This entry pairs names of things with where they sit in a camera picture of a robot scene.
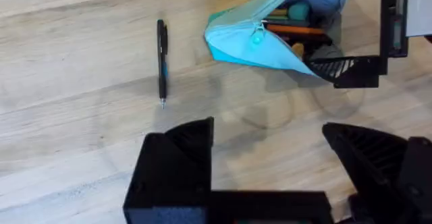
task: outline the black pen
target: black pen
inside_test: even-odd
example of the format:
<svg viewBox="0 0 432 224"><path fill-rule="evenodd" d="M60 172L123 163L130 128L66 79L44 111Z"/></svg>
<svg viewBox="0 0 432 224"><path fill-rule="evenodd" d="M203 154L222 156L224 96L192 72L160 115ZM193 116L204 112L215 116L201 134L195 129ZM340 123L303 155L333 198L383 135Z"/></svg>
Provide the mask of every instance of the black pen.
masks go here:
<svg viewBox="0 0 432 224"><path fill-rule="evenodd" d="M157 54L159 60L159 98L162 107L167 102L167 62L165 56L168 54L168 31L163 20L157 20Z"/></svg>

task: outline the wood grain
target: wood grain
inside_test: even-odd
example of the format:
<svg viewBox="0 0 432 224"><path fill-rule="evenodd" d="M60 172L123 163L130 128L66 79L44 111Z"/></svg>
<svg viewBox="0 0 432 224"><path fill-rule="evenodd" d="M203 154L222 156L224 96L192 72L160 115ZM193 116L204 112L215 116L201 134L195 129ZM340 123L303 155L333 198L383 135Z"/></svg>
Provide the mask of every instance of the wood grain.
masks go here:
<svg viewBox="0 0 432 224"><path fill-rule="evenodd" d="M211 13L247 0L0 0L0 223L125 223L145 134L215 117L213 188L354 192L327 121L432 136L431 45L410 40L379 89L213 61ZM347 54L378 51L379 0L348 0ZM170 91L157 95L156 19L169 26Z"/></svg>

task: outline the pencil case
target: pencil case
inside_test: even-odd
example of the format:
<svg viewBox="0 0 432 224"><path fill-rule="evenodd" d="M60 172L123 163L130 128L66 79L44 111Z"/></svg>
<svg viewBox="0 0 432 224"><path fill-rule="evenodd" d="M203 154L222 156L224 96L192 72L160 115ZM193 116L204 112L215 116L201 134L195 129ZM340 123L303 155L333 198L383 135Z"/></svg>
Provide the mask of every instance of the pencil case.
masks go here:
<svg viewBox="0 0 432 224"><path fill-rule="evenodd" d="M332 28L335 26L332 21L340 17L346 0L252 0L210 16L205 39L213 58L273 69L294 69L316 76L284 40L266 30L262 23L280 5L297 1L306 1L314 14L325 17L330 24L325 31L338 31ZM334 38L340 34L328 35Z"/></svg>

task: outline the pen clip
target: pen clip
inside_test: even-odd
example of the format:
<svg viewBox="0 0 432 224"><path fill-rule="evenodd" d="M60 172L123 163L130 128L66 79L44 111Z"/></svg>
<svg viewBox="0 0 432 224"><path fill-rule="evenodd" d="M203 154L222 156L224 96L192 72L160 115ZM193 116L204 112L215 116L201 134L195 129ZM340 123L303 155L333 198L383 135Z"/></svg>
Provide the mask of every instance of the pen clip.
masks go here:
<svg viewBox="0 0 432 224"><path fill-rule="evenodd" d="M168 29L167 25L163 27L162 49L165 55L168 54Z"/></svg>

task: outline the blue item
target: blue item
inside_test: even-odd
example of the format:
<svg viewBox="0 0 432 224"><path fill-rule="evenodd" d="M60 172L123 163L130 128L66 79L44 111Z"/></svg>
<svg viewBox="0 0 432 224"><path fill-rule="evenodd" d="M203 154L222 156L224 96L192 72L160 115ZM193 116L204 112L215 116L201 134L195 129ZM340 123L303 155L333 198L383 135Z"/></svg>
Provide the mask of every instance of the blue item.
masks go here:
<svg viewBox="0 0 432 224"><path fill-rule="evenodd" d="M313 13L332 18L345 0L252 0L244 5L210 16L205 39L215 60L244 65L294 69L314 73L276 34L261 22L282 3L306 1Z"/></svg>
<svg viewBox="0 0 432 224"><path fill-rule="evenodd" d="M291 20L306 21L311 7L306 1L299 1L290 6L288 9L288 17Z"/></svg>

